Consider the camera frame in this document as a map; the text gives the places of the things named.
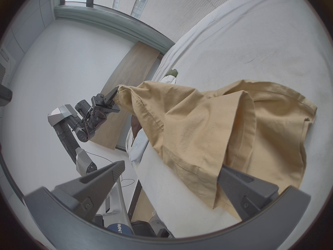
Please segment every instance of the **mattress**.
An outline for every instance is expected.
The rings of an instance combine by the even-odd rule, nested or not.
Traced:
[[[333,185],[333,48],[306,0],[229,0],[186,33],[163,57],[153,77],[177,69],[177,84],[215,90],[240,79],[272,81],[318,106],[305,148],[300,189],[311,202],[280,246],[291,246],[309,227]],[[175,237],[217,231],[238,222],[222,208],[210,210],[186,188],[148,144],[133,164],[160,219]]]

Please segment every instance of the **air conditioner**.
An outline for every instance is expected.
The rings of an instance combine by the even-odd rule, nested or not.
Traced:
[[[8,53],[7,49],[2,46],[0,48],[0,84],[8,87],[9,76],[13,72],[15,64],[16,61],[14,58]]]

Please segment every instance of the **wooden panel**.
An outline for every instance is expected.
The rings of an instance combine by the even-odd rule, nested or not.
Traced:
[[[142,42],[137,42],[111,74],[101,94],[108,94],[119,84],[140,85],[159,53],[158,50]],[[127,120],[127,114],[128,112],[123,109],[119,113],[110,113],[106,122],[97,130],[91,141],[114,150]]]

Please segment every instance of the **green sock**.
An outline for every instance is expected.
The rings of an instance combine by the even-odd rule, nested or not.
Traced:
[[[170,69],[168,73],[165,74],[165,76],[172,75],[173,77],[177,77],[178,71],[177,69]]]

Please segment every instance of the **beige fabric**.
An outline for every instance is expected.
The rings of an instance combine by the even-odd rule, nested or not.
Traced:
[[[238,217],[217,185],[222,163],[279,192],[302,181],[303,142],[317,107],[285,86],[242,80],[201,93],[148,81],[120,85],[115,101],[137,116],[163,162],[210,208]]]

